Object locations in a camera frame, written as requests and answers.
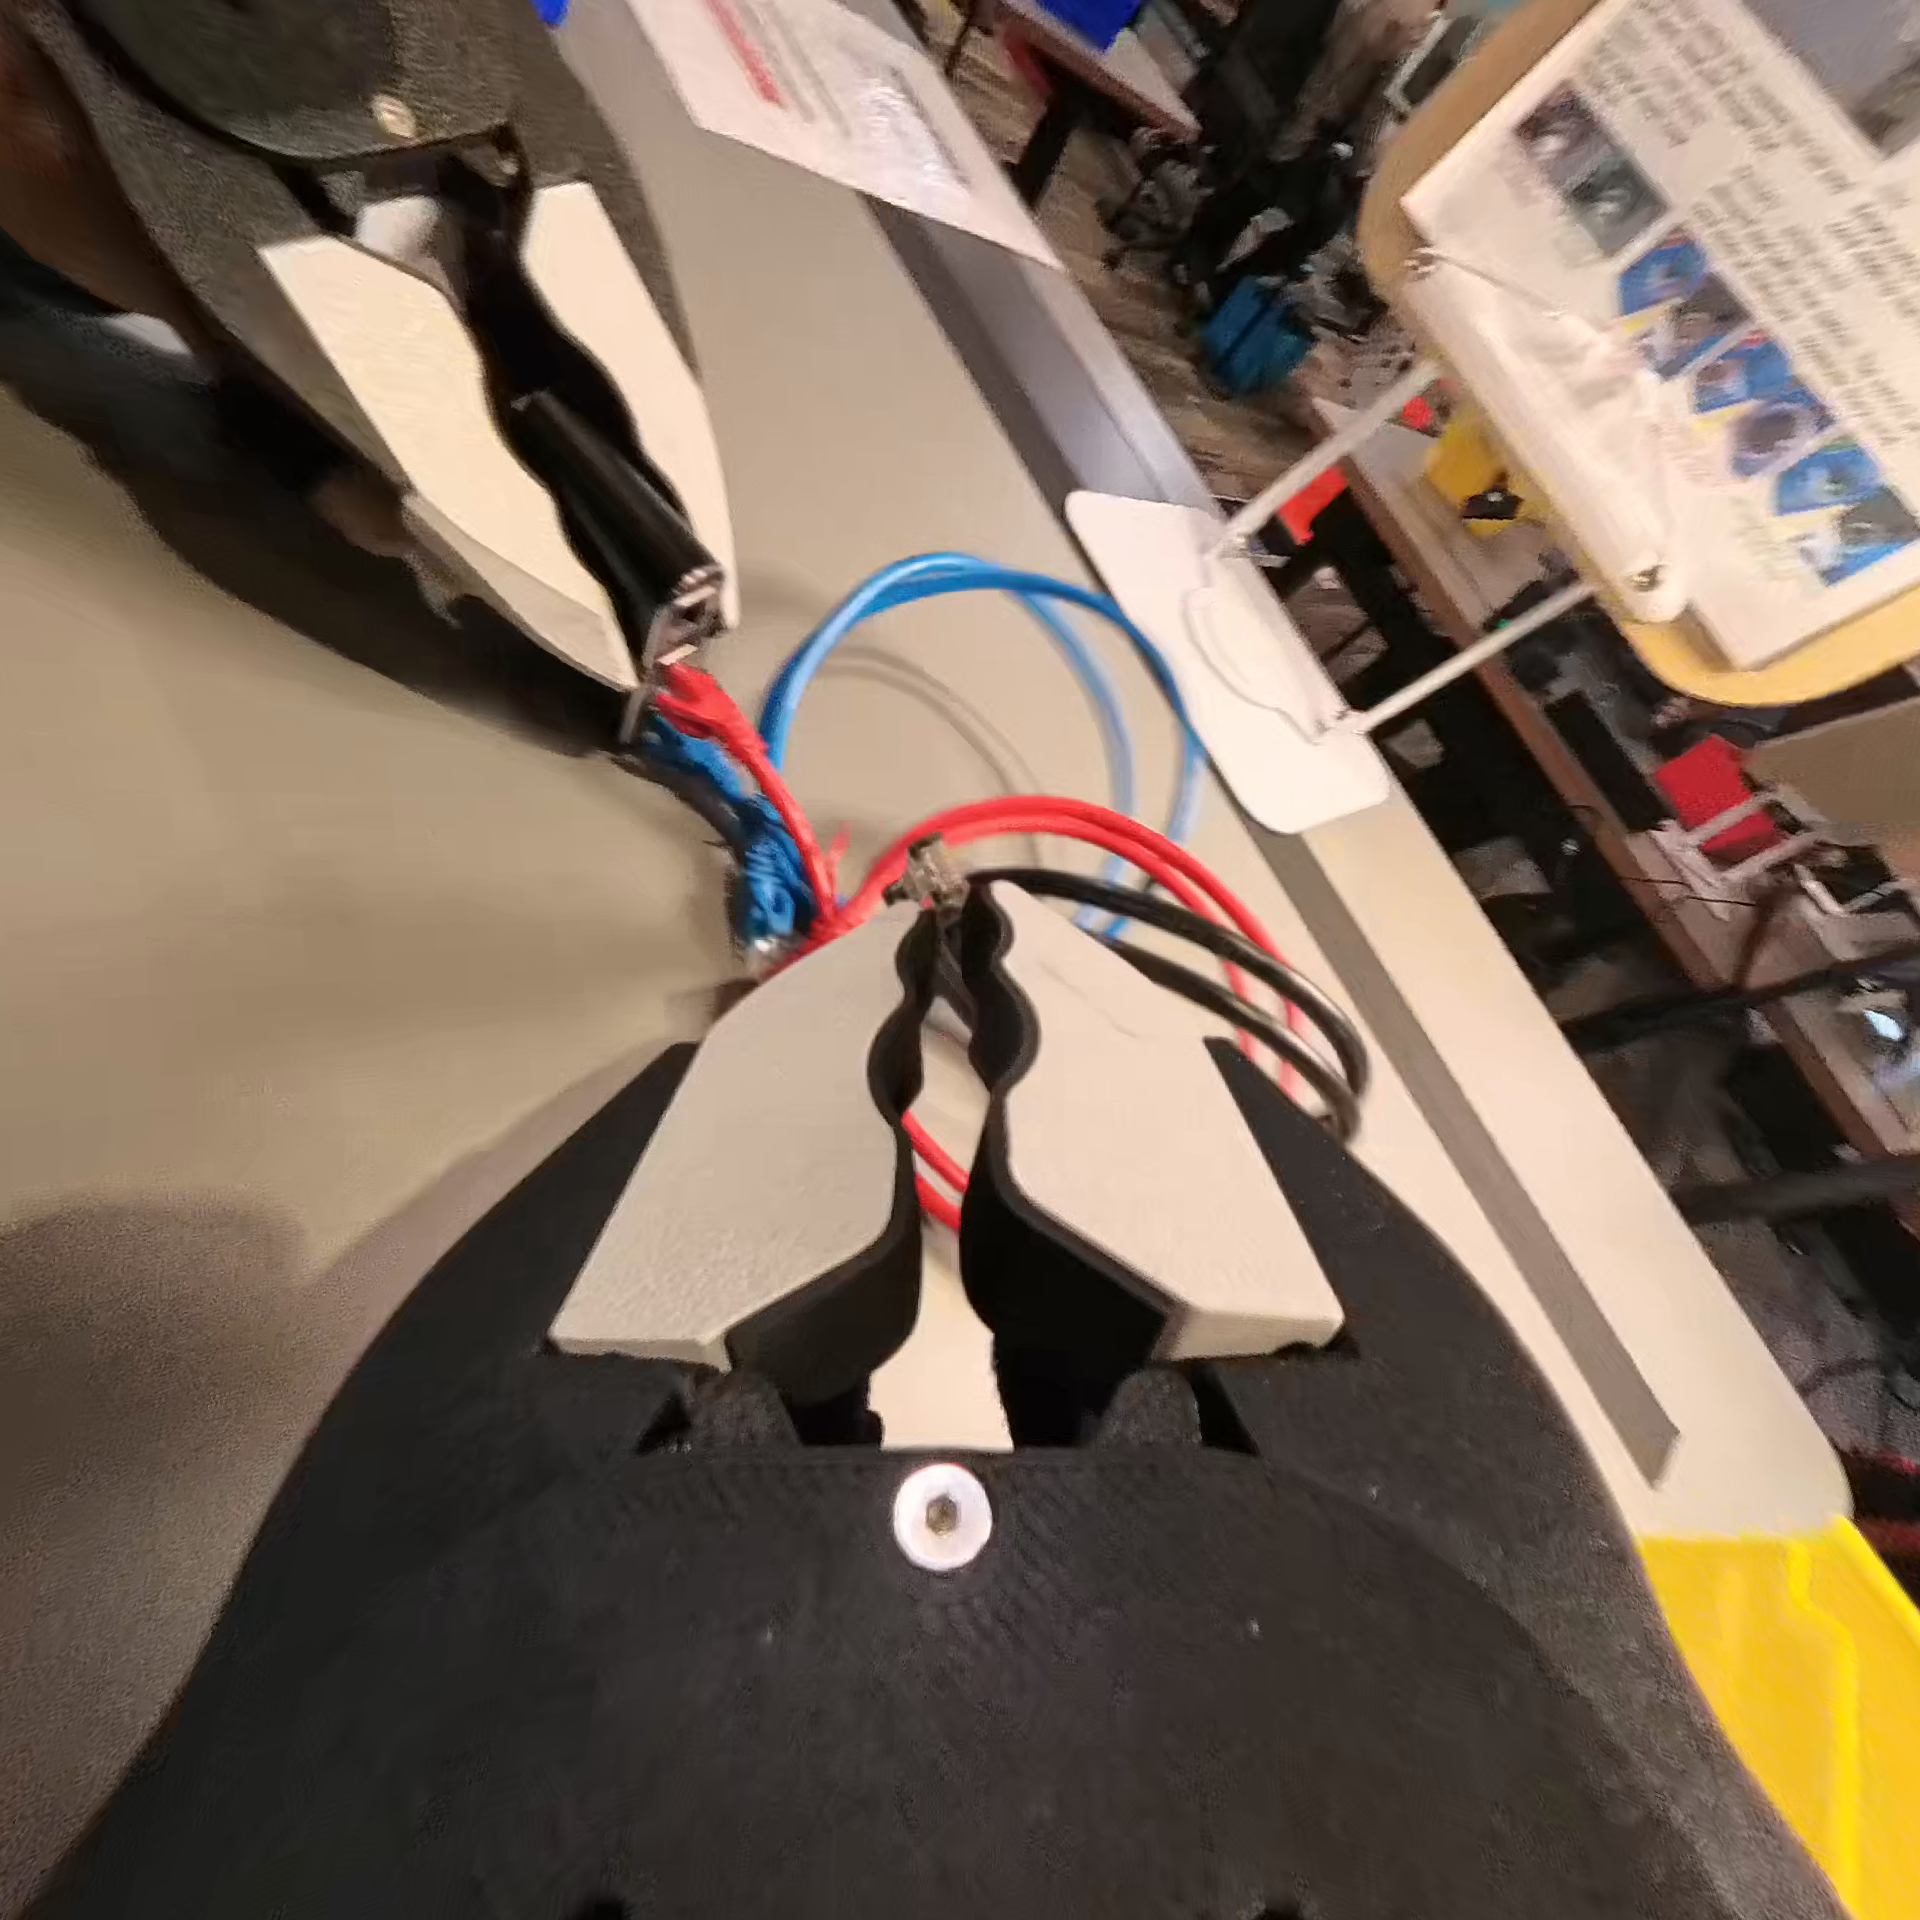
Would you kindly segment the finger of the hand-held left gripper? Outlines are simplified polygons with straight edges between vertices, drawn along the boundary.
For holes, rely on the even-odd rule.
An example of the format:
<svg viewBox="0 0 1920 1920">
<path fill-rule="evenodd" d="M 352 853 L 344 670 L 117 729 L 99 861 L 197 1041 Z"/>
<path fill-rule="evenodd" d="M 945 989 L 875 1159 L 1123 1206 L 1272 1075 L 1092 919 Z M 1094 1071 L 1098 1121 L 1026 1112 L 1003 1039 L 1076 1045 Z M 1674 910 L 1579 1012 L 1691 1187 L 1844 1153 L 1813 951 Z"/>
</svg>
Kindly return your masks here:
<svg viewBox="0 0 1920 1920">
<path fill-rule="evenodd" d="M 645 457 L 608 379 L 522 269 L 534 189 L 577 181 L 595 188 L 665 311 L 659 229 L 622 160 L 299 167 L 288 188 L 310 199 L 307 229 L 262 241 L 256 261 L 318 360 L 320 385 L 302 403 L 390 483 L 424 566 L 590 684 L 640 695 L 608 592 L 509 431 L 515 397 L 553 390 Z"/>
<path fill-rule="evenodd" d="M 721 564 L 718 617 L 723 631 L 733 631 L 733 518 L 705 385 L 590 182 L 534 189 L 520 262 L 562 337 L 608 379 L 640 452 L 675 488 L 692 534 Z"/>
</svg>

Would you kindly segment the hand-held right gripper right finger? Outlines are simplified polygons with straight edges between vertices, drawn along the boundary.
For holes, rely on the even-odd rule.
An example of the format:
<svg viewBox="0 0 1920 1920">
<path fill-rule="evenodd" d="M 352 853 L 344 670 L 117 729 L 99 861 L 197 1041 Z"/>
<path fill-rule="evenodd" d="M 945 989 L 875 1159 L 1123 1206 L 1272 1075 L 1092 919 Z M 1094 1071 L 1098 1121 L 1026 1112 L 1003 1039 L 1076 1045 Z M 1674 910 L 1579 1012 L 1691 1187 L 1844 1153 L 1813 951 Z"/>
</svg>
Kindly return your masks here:
<svg viewBox="0 0 1920 1920">
<path fill-rule="evenodd" d="M 1235 1047 L 1010 880 L 955 932 L 987 1093 L 957 1257 L 1012 1443 L 1080 1444 L 1144 1369 L 1332 1344 L 1344 1310 Z"/>
</svg>

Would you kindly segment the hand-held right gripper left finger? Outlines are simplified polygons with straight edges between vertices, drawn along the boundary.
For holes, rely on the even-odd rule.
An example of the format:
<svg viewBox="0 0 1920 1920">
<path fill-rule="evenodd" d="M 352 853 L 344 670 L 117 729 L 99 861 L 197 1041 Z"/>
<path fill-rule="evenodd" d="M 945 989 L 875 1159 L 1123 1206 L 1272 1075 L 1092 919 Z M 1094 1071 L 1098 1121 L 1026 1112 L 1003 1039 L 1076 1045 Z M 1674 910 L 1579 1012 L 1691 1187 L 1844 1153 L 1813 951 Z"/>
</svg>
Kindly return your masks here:
<svg viewBox="0 0 1920 1920">
<path fill-rule="evenodd" d="M 923 913 L 877 912 L 725 1012 L 548 1336 L 746 1369 L 794 1403 L 864 1384 L 917 1325 Z"/>
</svg>

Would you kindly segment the black ethernet switch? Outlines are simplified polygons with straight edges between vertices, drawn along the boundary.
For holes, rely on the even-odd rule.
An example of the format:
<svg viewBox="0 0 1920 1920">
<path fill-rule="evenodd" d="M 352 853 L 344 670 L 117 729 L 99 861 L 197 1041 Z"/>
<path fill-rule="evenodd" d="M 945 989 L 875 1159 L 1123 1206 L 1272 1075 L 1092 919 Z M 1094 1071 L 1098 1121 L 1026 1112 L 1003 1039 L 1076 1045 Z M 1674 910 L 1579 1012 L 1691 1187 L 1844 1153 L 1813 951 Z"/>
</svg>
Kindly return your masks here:
<svg viewBox="0 0 1920 1920">
<path fill-rule="evenodd" d="M 553 496 L 566 539 L 608 592 L 640 681 L 725 627 L 730 573 L 680 496 L 553 390 L 509 403 L 512 443 Z"/>
</svg>

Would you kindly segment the laminated white paper sign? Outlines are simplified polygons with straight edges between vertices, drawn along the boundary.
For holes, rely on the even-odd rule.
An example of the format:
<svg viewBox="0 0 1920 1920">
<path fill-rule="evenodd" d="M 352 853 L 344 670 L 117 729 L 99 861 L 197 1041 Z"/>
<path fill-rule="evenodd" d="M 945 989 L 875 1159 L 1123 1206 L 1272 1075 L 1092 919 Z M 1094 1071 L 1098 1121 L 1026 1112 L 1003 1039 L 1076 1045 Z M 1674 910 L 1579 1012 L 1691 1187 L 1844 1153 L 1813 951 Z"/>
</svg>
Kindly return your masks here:
<svg viewBox="0 0 1920 1920">
<path fill-rule="evenodd" d="M 629 1 L 629 14 L 701 129 L 1061 264 L 914 39 L 834 1 Z"/>
</svg>

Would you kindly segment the white document stand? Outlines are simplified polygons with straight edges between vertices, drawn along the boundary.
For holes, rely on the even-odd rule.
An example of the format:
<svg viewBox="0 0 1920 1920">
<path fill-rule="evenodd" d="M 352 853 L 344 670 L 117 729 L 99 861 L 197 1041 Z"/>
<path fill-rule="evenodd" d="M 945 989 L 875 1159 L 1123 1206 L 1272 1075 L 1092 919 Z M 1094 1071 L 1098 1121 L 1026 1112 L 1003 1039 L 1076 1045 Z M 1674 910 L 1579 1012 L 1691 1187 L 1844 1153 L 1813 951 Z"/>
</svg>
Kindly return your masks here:
<svg viewBox="0 0 1920 1920">
<path fill-rule="evenodd" d="M 1546 520 L 1526 503 L 1523 503 L 1523 513 L 1532 513 L 1542 525 L 1549 548 L 1572 566 L 1572 582 L 1553 592 L 1520 620 L 1472 639 L 1456 661 L 1427 671 L 1403 692 L 1374 709 L 1356 709 L 1338 691 L 1285 613 L 1278 590 L 1254 563 L 1258 537 L 1278 516 L 1281 505 L 1317 472 L 1344 462 L 1381 425 L 1397 420 L 1403 406 L 1422 397 L 1433 381 L 1449 381 L 1464 411 L 1477 414 L 1448 364 L 1428 347 L 1394 300 L 1409 256 L 1403 248 L 1406 231 L 1392 191 L 1381 189 L 1381 175 L 1392 167 L 1389 156 L 1403 129 L 1384 148 L 1376 177 L 1361 206 L 1358 241 L 1374 289 L 1394 311 L 1416 344 L 1411 369 L 1381 397 L 1347 414 L 1338 429 L 1329 431 L 1229 518 L 1221 518 L 1216 510 L 1188 510 L 1098 491 L 1075 491 L 1068 497 L 1068 520 L 1076 541 L 1085 548 L 1118 608 L 1141 635 L 1158 646 L 1158 656 L 1185 702 L 1192 732 L 1242 809 L 1273 831 L 1308 831 L 1381 804 L 1388 795 L 1388 777 L 1374 744 L 1376 732 L 1385 732 L 1411 705 L 1474 671 L 1478 662 L 1517 637 L 1537 633 L 1542 623 L 1592 599 L 1601 601 L 1601 608 L 1617 621 L 1630 649 L 1643 662 L 1625 635 L 1621 614 L 1595 592 L 1560 537 L 1546 528 Z M 1653 664 L 1643 664 L 1674 688 Z M 1834 695 L 1736 703 L 1698 691 L 1682 692 L 1732 705 L 1806 703 Z"/>
</svg>

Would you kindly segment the background work table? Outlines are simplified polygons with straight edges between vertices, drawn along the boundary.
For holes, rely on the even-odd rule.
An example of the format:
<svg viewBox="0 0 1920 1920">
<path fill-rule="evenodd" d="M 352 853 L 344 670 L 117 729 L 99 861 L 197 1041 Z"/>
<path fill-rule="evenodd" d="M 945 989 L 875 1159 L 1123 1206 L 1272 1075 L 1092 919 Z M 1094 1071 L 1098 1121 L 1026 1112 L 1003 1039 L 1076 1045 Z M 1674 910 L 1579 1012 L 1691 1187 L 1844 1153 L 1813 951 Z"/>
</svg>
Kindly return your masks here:
<svg viewBox="0 0 1920 1920">
<path fill-rule="evenodd" d="M 1129 137 L 1146 129 L 1178 148 L 1202 129 L 1181 92 L 1162 73 L 1132 28 L 1100 47 L 1043 4 L 971 4 L 971 31 L 1012 36 L 1040 75 L 1040 116 L 1006 171 L 1020 200 L 1036 211 L 1056 177 L 1068 147 L 1089 127 Z"/>
</svg>

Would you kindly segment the teal bag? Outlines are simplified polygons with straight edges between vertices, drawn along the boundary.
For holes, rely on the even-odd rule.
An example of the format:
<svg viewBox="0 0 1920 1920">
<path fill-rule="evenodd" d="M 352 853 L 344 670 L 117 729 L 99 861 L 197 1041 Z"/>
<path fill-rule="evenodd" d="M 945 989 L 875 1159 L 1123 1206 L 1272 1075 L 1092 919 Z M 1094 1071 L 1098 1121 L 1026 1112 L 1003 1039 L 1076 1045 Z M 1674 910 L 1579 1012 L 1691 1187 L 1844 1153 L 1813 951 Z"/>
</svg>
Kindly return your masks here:
<svg viewBox="0 0 1920 1920">
<path fill-rule="evenodd" d="M 1317 347 L 1302 302 L 1276 279 L 1236 283 L 1197 328 L 1208 383 L 1227 397 L 1282 385 Z"/>
</svg>

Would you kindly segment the red plastic box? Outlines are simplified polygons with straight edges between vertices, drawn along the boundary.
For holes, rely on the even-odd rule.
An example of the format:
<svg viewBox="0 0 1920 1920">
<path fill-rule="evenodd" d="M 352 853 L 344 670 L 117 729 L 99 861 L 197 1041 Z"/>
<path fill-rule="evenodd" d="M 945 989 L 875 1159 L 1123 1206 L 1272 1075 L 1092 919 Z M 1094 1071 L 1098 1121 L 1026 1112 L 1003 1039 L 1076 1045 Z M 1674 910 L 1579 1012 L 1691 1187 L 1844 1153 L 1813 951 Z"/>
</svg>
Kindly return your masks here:
<svg viewBox="0 0 1920 1920">
<path fill-rule="evenodd" d="M 1666 817 L 1693 831 L 1753 800 L 1745 752 L 1720 733 L 1705 733 L 1653 769 Z"/>
</svg>

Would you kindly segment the yellow box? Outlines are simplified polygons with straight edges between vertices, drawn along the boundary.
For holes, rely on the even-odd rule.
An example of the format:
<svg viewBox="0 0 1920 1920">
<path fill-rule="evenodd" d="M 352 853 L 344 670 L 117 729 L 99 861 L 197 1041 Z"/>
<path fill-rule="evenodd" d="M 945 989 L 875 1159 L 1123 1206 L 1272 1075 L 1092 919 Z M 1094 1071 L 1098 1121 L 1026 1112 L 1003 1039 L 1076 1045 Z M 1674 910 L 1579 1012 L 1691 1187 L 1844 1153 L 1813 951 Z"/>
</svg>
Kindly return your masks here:
<svg viewBox="0 0 1920 1920">
<path fill-rule="evenodd" d="M 1451 414 L 1428 443 L 1424 480 L 1449 512 L 1478 534 L 1513 524 L 1523 513 L 1523 501 L 1509 487 L 1504 452 L 1478 414 Z"/>
</svg>

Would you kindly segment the yellow plastic bin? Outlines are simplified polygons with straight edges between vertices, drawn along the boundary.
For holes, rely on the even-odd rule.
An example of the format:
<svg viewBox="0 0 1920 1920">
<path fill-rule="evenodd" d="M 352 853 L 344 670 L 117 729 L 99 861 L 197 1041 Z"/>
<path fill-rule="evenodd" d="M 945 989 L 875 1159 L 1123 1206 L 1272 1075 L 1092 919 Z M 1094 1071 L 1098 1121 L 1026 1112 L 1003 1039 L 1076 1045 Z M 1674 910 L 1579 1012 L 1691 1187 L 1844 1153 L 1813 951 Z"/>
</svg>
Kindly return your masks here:
<svg viewBox="0 0 1920 1920">
<path fill-rule="evenodd" d="M 1642 1535 L 1722 1731 L 1848 1913 L 1917 1916 L 1916 1599 L 1851 1520 Z"/>
</svg>

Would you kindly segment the illustrated poster board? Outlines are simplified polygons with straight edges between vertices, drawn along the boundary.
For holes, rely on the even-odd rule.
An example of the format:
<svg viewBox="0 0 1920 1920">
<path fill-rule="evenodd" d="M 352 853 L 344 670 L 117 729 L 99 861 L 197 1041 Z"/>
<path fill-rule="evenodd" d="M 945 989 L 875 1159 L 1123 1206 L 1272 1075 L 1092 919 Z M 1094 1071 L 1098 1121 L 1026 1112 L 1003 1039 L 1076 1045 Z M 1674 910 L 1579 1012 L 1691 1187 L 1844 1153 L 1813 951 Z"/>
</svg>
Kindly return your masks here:
<svg viewBox="0 0 1920 1920">
<path fill-rule="evenodd" d="M 1916 4 L 1529 6 L 1389 160 L 1398 309 L 1645 664 L 1916 664 Z"/>
</svg>

